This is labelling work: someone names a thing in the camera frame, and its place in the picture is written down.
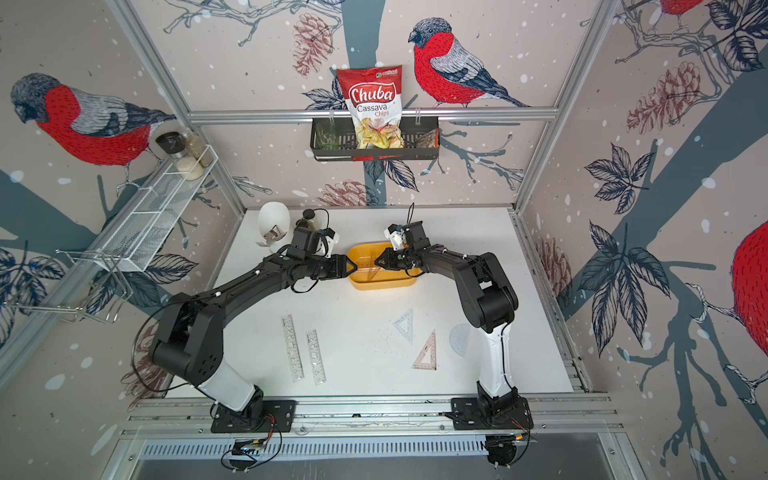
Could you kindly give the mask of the pink right-angle set square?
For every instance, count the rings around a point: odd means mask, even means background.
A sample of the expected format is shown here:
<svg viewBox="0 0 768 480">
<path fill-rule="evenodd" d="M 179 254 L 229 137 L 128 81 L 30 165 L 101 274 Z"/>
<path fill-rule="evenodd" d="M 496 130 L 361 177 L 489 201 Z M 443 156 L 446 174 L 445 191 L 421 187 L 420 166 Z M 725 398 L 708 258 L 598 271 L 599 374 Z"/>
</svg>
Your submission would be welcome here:
<svg viewBox="0 0 768 480">
<path fill-rule="evenodd" d="M 436 332 L 432 331 L 412 364 L 415 370 L 437 370 Z"/>
</svg>

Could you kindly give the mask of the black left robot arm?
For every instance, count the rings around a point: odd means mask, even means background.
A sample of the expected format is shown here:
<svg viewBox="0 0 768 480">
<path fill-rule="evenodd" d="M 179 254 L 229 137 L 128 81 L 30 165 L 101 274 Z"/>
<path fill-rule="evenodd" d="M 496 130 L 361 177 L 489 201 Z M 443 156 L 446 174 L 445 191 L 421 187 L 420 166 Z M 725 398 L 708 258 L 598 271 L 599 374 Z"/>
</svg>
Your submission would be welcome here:
<svg viewBox="0 0 768 480">
<path fill-rule="evenodd" d="M 259 301 L 301 279 L 344 279 L 356 271 L 357 265 L 344 254 L 271 254 L 222 286 L 172 297 L 160 315 L 149 359 L 230 412 L 242 418 L 261 418 L 262 391 L 224 358 L 226 327 Z"/>
</svg>

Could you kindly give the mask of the clear blue triangle set square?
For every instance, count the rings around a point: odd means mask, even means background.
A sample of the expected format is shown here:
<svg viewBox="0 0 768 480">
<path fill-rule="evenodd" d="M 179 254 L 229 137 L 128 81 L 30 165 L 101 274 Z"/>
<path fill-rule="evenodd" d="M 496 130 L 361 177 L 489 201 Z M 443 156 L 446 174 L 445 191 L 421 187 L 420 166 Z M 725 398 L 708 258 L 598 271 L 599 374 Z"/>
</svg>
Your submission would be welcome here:
<svg viewBox="0 0 768 480">
<path fill-rule="evenodd" d="M 413 344 L 413 310 L 408 309 L 403 315 L 401 315 L 396 321 L 393 322 L 393 327 L 400 333 L 400 335 L 410 344 Z"/>
</svg>

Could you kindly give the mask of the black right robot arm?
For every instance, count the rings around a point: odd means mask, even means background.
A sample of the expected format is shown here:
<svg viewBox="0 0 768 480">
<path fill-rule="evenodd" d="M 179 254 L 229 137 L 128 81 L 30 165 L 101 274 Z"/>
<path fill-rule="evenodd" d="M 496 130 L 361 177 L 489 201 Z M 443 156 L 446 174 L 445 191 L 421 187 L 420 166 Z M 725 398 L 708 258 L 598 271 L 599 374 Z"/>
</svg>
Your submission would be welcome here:
<svg viewBox="0 0 768 480">
<path fill-rule="evenodd" d="M 453 280 L 466 319 L 481 332 L 478 395 L 491 402 L 517 400 L 519 392 L 507 374 L 503 334 L 515 319 L 519 300 L 494 254 L 462 254 L 443 245 L 400 251 L 388 247 L 374 264 L 390 271 L 419 269 Z"/>
</svg>

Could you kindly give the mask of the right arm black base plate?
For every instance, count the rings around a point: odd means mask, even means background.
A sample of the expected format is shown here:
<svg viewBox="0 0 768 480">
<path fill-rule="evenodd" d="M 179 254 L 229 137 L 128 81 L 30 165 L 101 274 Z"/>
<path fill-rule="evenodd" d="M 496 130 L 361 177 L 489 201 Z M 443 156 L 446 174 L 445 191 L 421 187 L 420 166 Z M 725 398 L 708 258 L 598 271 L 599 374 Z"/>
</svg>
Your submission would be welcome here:
<svg viewBox="0 0 768 480">
<path fill-rule="evenodd" d="M 491 401 L 478 397 L 456 397 L 443 416 L 456 430 L 523 430 L 533 428 L 529 405 L 524 397 Z"/>
</svg>

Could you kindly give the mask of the clear blue protractor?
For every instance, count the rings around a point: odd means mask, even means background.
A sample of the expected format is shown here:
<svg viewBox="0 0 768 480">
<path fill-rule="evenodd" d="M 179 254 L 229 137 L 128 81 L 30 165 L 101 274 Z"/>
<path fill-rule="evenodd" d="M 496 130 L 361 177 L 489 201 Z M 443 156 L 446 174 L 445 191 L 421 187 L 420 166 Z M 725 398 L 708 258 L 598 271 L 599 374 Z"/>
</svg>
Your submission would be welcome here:
<svg viewBox="0 0 768 480">
<path fill-rule="evenodd" d="M 449 333 L 449 344 L 460 358 L 466 358 L 469 350 L 471 328 L 468 324 L 459 324 Z"/>
</svg>

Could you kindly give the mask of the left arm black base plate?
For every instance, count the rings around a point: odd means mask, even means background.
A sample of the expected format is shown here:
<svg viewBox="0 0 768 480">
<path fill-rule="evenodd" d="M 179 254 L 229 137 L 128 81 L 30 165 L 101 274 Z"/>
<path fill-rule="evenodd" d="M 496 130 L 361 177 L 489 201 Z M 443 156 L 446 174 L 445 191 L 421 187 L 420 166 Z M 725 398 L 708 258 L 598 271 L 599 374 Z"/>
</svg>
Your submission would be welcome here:
<svg viewBox="0 0 768 480">
<path fill-rule="evenodd" d="M 268 433 L 270 430 L 288 433 L 297 405 L 295 400 L 261 398 L 249 403 L 241 412 L 218 405 L 212 414 L 210 431 L 214 434 Z"/>
</svg>

